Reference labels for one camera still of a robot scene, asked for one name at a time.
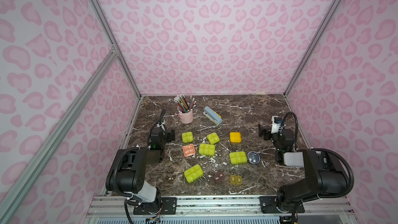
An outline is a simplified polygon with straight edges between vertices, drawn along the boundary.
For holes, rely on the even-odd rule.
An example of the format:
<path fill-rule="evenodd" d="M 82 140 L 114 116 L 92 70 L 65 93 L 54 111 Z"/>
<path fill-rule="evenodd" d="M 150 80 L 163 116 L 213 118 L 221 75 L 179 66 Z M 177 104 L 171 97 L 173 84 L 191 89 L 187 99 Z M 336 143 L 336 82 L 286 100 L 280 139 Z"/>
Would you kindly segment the white pillbox yellow lid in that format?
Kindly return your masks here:
<path fill-rule="evenodd" d="M 242 137 L 241 137 L 241 133 L 239 132 L 231 132 L 230 133 L 230 142 L 231 143 L 241 143 L 242 142 Z"/>

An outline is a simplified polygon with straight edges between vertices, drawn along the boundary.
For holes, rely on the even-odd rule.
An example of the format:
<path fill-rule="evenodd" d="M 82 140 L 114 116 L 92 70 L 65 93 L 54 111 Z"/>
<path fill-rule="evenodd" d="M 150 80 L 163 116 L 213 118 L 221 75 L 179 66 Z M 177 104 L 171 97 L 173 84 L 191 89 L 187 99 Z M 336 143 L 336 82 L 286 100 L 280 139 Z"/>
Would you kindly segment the white pillbox green lid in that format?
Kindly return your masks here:
<path fill-rule="evenodd" d="M 184 177 L 188 183 L 192 183 L 197 179 L 201 178 L 204 172 L 199 164 L 184 171 Z"/>
<path fill-rule="evenodd" d="M 181 135 L 183 143 L 191 143 L 194 140 L 192 132 L 185 132 Z"/>
<path fill-rule="evenodd" d="M 199 154 L 204 156 L 215 155 L 215 145 L 202 143 L 199 146 Z"/>
<path fill-rule="evenodd" d="M 244 151 L 230 152 L 229 158 L 232 165 L 247 163 L 247 155 Z"/>
<path fill-rule="evenodd" d="M 209 143 L 212 145 L 220 142 L 220 138 L 215 132 L 207 135 L 206 138 L 209 141 Z"/>

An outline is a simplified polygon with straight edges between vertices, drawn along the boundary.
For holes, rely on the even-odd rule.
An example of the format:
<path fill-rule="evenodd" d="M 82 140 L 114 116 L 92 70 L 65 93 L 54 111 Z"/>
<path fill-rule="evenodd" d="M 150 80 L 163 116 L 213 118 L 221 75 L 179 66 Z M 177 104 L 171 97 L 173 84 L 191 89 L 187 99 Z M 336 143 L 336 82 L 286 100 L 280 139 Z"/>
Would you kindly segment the orange square pillbox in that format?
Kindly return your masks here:
<path fill-rule="evenodd" d="M 190 157 L 196 154 L 195 146 L 193 144 L 183 146 L 182 151 L 185 157 Z"/>

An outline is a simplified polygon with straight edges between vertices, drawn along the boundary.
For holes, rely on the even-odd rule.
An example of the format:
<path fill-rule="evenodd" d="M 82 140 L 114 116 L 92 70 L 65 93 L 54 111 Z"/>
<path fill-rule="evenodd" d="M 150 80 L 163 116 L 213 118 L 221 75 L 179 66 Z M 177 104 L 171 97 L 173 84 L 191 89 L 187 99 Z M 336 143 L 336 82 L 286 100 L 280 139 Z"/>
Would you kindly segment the white pillbox green lid back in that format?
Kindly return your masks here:
<path fill-rule="evenodd" d="M 215 132 L 207 135 L 206 138 L 209 141 L 209 143 L 212 145 L 220 142 L 220 138 Z"/>

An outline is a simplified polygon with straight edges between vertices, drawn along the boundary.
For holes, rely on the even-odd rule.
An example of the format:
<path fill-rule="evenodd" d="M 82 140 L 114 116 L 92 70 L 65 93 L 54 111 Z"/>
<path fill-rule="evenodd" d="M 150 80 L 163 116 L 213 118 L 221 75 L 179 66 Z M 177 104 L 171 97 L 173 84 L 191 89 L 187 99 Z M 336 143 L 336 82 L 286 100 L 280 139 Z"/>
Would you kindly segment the white pillbox green lid front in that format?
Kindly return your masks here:
<path fill-rule="evenodd" d="M 197 179 L 201 178 L 204 172 L 199 164 L 184 171 L 184 177 L 188 183 L 192 183 Z"/>

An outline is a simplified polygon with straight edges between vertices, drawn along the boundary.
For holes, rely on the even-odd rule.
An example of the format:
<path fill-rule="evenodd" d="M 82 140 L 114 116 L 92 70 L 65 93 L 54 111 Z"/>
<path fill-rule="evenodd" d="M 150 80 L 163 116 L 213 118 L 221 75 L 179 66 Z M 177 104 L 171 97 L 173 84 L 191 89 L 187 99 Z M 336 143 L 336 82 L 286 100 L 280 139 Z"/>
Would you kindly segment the small yellow pillbox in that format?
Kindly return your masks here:
<path fill-rule="evenodd" d="M 243 183 L 243 179 L 239 175 L 231 175 L 230 176 L 230 184 L 232 185 L 241 185 Z"/>

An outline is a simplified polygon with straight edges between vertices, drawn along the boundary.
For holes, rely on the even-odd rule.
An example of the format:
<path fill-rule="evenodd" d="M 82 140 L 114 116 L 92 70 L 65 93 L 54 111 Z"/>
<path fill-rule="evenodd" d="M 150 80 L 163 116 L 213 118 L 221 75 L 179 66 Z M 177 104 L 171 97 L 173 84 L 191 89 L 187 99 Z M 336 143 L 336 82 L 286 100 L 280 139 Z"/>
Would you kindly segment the small dark red pillbox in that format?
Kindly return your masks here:
<path fill-rule="evenodd" d="M 223 180 L 225 180 L 226 174 L 223 171 L 218 171 L 214 174 L 213 179 L 216 184 L 220 184 Z"/>

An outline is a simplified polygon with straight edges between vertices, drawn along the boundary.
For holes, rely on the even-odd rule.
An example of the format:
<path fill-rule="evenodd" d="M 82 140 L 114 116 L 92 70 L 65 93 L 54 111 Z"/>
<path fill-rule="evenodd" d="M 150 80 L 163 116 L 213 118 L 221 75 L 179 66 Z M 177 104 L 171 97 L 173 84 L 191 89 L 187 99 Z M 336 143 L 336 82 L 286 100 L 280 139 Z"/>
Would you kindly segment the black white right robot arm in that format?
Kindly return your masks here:
<path fill-rule="evenodd" d="M 266 209 L 274 207 L 282 213 L 289 213 L 307 201 L 340 198 L 353 189 L 352 168 L 338 153 L 321 148 L 298 149 L 298 131 L 286 130 L 279 124 L 274 123 L 272 127 L 259 124 L 258 129 L 259 137 L 274 145 L 277 164 L 304 169 L 304 178 L 282 185 L 275 203 L 264 204 Z"/>

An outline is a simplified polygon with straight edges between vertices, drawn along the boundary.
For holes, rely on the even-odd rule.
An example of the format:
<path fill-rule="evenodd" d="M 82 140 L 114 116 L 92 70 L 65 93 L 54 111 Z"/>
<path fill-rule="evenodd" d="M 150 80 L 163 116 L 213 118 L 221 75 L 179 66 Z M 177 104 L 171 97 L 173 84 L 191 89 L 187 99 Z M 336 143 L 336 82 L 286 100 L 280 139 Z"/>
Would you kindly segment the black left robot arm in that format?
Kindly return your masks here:
<path fill-rule="evenodd" d="M 105 181 L 106 190 L 128 201 L 157 204 L 160 193 L 145 180 L 146 166 L 159 164 L 165 156 L 166 144 L 175 140 L 175 131 L 156 125 L 149 132 L 147 148 L 133 147 L 117 151 Z"/>

